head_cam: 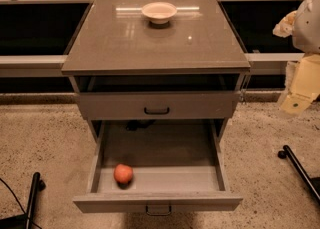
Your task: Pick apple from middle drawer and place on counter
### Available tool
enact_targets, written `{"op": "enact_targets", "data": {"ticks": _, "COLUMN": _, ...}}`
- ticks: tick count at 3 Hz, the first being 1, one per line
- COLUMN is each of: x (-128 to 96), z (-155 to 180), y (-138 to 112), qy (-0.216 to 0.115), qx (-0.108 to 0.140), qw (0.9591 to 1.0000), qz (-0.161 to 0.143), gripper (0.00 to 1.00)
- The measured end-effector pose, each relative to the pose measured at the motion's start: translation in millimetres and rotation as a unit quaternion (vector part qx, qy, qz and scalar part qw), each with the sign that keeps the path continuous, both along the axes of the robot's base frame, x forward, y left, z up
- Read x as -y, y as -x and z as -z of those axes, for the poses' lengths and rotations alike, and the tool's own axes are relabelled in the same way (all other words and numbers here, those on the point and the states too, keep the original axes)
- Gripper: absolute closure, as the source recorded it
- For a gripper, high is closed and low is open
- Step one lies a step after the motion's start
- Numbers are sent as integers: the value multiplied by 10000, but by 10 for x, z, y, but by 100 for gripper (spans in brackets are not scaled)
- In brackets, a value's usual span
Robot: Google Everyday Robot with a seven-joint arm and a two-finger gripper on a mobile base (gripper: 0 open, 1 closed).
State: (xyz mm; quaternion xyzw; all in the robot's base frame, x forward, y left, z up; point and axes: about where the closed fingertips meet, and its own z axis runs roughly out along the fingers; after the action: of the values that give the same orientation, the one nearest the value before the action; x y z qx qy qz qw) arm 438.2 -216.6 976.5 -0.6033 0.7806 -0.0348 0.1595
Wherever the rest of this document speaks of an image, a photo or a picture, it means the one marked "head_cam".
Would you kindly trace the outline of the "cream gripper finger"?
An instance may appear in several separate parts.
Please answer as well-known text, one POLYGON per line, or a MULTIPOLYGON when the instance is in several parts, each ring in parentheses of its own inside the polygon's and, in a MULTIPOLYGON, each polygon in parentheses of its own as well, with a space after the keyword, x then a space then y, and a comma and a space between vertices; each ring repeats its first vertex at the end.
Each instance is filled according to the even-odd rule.
POLYGON ((320 95, 320 55, 305 54, 298 62, 286 66, 285 90, 279 108, 292 116, 300 115, 320 95))
POLYGON ((280 22, 274 27, 272 33, 275 36, 286 38, 293 32, 293 26, 295 22, 297 11, 292 11, 283 17, 280 22))

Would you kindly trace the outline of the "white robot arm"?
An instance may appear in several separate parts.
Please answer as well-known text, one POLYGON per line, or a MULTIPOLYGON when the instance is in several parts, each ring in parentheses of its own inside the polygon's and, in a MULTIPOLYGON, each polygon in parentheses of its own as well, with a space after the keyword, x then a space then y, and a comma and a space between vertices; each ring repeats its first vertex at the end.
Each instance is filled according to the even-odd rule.
POLYGON ((299 115, 320 96, 320 0, 304 0, 274 27, 278 37, 292 37, 293 46, 304 55, 288 62, 285 91, 278 99, 281 111, 299 115))

